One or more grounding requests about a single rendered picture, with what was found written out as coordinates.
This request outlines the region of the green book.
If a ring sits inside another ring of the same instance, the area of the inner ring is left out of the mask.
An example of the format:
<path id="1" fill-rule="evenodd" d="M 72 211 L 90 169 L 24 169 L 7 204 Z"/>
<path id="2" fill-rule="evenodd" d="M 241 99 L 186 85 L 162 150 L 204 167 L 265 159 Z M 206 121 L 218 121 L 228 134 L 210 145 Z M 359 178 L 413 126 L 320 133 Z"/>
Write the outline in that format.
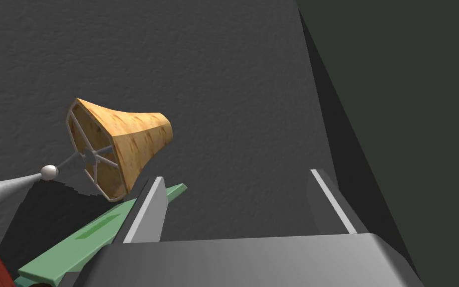
<path id="1" fill-rule="evenodd" d="M 16 287 L 46 283 L 57 287 L 66 272 L 79 272 L 103 246 L 113 242 L 135 201 L 120 203 L 21 267 Z"/>

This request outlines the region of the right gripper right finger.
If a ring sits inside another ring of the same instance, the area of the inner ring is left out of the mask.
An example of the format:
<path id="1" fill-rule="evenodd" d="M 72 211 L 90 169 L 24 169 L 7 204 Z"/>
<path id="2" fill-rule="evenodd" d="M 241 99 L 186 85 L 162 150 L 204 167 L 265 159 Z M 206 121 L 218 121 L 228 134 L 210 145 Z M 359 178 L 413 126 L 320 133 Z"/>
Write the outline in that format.
<path id="1" fill-rule="evenodd" d="M 369 232 L 323 169 L 310 170 L 307 201 L 319 235 Z"/>

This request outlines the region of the table lamp with tan shade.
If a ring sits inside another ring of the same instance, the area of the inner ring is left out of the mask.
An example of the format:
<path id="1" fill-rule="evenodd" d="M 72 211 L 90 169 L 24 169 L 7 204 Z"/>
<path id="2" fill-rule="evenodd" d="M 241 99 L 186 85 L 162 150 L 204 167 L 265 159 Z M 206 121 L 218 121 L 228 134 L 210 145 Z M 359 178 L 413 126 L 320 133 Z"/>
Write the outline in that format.
<path id="1" fill-rule="evenodd" d="M 121 201 L 145 165 L 173 140 L 172 125 L 161 113 L 126 113 L 79 98 L 68 109 L 66 126 L 73 154 L 58 166 L 0 181 L 0 204 L 37 181 L 77 172 L 108 202 Z"/>

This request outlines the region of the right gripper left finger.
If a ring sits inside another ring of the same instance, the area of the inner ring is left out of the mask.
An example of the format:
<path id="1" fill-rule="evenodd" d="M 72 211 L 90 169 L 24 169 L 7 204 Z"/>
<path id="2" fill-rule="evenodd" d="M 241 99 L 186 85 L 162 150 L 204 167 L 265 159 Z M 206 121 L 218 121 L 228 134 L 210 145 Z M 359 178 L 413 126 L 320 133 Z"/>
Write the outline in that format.
<path id="1" fill-rule="evenodd" d="M 164 178 L 154 181 L 136 217 L 124 234 L 123 243 L 159 242 L 168 207 Z"/>

